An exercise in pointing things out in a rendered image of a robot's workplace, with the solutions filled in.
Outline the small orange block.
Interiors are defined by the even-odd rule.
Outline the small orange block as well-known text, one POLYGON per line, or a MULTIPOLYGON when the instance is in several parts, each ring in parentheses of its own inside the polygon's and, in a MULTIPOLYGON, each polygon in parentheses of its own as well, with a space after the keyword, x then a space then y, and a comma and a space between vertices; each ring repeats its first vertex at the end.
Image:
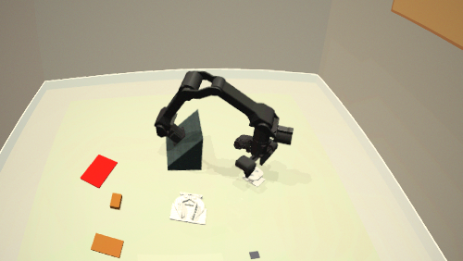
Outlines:
POLYGON ((112 193, 111 197, 112 198, 111 198, 111 202, 110 202, 110 208, 119 210, 120 205, 121 205, 121 201, 122 201, 122 194, 112 193))

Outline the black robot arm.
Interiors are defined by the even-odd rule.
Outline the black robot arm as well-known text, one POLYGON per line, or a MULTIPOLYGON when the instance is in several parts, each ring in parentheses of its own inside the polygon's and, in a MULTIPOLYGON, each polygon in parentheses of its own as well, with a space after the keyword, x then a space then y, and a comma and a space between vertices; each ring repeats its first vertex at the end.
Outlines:
POLYGON ((280 118, 275 111, 265 104, 260 104, 240 92, 220 76, 214 76, 206 71, 188 71, 181 83, 179 91, 174 95, 168 106, 163 106, 156 118, 154 126, 159 138, 169 137, 173 145, 178 144, 184 137, 183 127, 174 123, 177 112, 186 101, 217 96, 244 113, 254 127, 254 134, 241 135, 234 141, 235 149, 251 150, 250 139, 259 143, 266 143, 269 137, 274 143, 291 144, 294 128, 279 125, 280 118), (212 82, 211 86, 199 89, 202 80, 212 82), (199 89, 199 90, 198 90, 199 89))

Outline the red flat rectangular plate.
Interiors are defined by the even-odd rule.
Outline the red flat rectangular plate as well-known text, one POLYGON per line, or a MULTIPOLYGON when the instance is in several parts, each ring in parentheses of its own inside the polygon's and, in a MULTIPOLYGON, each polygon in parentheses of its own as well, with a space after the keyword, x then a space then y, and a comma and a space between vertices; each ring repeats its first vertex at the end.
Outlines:
POLYGON ((85 170, 81 176, 81 180, 88 182, 96 188, 100 188, 117 163, 118 162, 98 155, 88 169, 85 170))

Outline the orange flat rectangular plate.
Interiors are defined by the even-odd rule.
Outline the orange flat rectangular plate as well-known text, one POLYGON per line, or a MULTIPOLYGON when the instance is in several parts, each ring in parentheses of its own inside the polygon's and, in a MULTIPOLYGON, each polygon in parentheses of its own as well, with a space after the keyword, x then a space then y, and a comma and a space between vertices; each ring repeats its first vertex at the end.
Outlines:
POLYGON ((91 250, 120 258, 124 241, 96 233, 91 250))

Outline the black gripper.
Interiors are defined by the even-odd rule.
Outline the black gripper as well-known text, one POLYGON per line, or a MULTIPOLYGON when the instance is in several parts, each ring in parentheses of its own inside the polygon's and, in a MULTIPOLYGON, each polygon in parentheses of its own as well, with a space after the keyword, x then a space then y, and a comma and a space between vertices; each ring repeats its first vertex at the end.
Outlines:
POLYGON ((247 157, 242 155, 235 162, 235 166, 244 171, 247 179, 255 170, 256 161, 259 159, 259 165, 262 166, 279 146, 278 143, 274 143, 270 138, 266 143, 259 143, 254 138, 251 138, 250 143, 252 143, 250 150, 252 156, 247 157))

